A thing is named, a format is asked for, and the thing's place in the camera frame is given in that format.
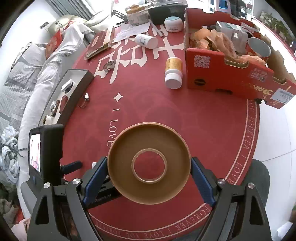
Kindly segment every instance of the white star symbol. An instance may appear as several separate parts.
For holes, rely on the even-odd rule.
[[[118,92],[117,96],[115,96],[113,99],[116,100],[116,102],[118,102],[123,96],[120,95],[120,93]]]

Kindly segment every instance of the open box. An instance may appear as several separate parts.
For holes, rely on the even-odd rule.
[[[67,95],[69,97],[61,113],[61,105],[58,106],[57,113],[55,117],[52,117],[51,124],[65,125],[67,123],[79,99],[83,96],[83,93],[94,79],[94,76],[90,71],[86,69],[68,69],[64,76],[59,80],[56,87],[52,90],[42,116],[39,120],[38,126],[44,124],[44,118],[46,115],[51,116],[50,106],[52,101],[61,101],[62,97],[66,95],[65,92],[61,91],[61,88],[69,79],[72,79],[76,85],[73,86],[72,89],[68,92]]]
[[[267,67],[246,62],[239,64],[224,59],[224,53],[189,47],[189,36],[202,25],[216,25],[216,21],[254,27],[245,19],[234,19],[228,13],[205,13],[202,9],[186,8],[185,13],[185,56],[187,87],[212,92],[225,92],[238,97],[255,100],[277,109],[296,95],[296,80],[287,72],[284,59],[275,51],[266,36],[261,39],[269,44],[271,55]]]

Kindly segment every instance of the red cardboard box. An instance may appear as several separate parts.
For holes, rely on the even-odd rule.
[[[187,87],[212,92],[225,92],[238,97],[261,102],[277,109],[296,95],[296,80],[284,67],[284,59],[275,51],[266,36],[261,39],[269,44],[271,55],[268,68],[251,62],[239,64],[224,59],[224,53],[189,48],[189,36],[202,25],[215,25],[216,21],[253,27],[245,19],[233,19],[228,13],[205,13],[202,9],[186,8],[185,14],[185,56]]]

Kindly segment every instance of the blue gripper pad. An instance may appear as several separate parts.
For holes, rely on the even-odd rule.
[[[95,201],[107,175],[107,158],[105,158],[85,187],[85,197],[83,202],[86,206]]]
[[[216,203],[213,190],[194,158],[191,158],[191,175],[205,203],[213,207]]]

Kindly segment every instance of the brown tape roll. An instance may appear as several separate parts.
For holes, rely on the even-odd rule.
[[[142,178],[135,169],[137,158],[152,151],[163,160],[161,174]],[[172,128],[154,122],[128,127],[113,142],[108,153],[109,176],[126,198],[141,204],[170,200],[185,186],[190,174],[190,153],[183,138]]]

